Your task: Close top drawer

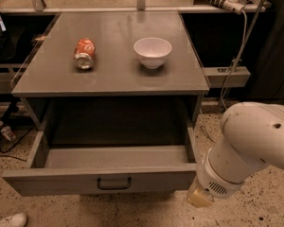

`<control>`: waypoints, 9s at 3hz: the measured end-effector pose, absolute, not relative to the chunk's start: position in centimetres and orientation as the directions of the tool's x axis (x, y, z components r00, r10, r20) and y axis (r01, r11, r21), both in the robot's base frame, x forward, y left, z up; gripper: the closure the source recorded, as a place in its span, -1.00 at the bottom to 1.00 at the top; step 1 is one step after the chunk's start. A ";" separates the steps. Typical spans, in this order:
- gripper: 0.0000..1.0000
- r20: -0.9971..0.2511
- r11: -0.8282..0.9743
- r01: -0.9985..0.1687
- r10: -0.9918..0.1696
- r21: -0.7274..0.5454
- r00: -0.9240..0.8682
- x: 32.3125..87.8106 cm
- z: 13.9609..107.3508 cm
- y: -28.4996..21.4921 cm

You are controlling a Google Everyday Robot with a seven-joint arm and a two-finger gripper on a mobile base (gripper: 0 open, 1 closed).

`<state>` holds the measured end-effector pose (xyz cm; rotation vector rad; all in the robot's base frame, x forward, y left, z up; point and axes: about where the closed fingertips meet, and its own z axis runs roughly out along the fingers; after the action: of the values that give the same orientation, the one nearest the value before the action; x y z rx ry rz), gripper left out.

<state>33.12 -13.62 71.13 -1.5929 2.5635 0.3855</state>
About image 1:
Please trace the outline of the yellow foam covered gripper finger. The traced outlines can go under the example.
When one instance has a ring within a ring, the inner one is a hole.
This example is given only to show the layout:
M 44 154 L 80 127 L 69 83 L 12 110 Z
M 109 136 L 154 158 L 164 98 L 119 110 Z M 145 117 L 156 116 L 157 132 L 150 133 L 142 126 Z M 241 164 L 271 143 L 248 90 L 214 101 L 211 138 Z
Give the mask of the yellow foam covered gripper finger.
M 214 203 L 213 197 L 202 187 L 198 178 L 193 180 L 186 193 L 186 201 L 194 207 L 209 207 Z

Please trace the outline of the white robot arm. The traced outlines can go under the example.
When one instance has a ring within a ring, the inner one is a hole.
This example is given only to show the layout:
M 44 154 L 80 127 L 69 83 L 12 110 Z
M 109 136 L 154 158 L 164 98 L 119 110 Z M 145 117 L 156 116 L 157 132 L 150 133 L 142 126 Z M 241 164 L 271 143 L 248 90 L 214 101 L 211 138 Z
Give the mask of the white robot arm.
M 186 200 L 208 207 L 267 166 L 284 170 L 284 105 L 241 102 L 222 116 L 222 137 L 197 166 Z

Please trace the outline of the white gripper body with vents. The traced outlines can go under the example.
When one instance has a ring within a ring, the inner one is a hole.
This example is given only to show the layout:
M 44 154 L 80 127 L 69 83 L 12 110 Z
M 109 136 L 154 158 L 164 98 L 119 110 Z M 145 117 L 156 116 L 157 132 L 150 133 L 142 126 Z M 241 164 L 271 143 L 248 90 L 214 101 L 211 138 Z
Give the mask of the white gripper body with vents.
M 220 177 L 211 166 L 208 153 L 197 168 L 197 179 L 207 194 L 219 199 L 231 197 L 242 187 L 242 183 L 231 183 Z

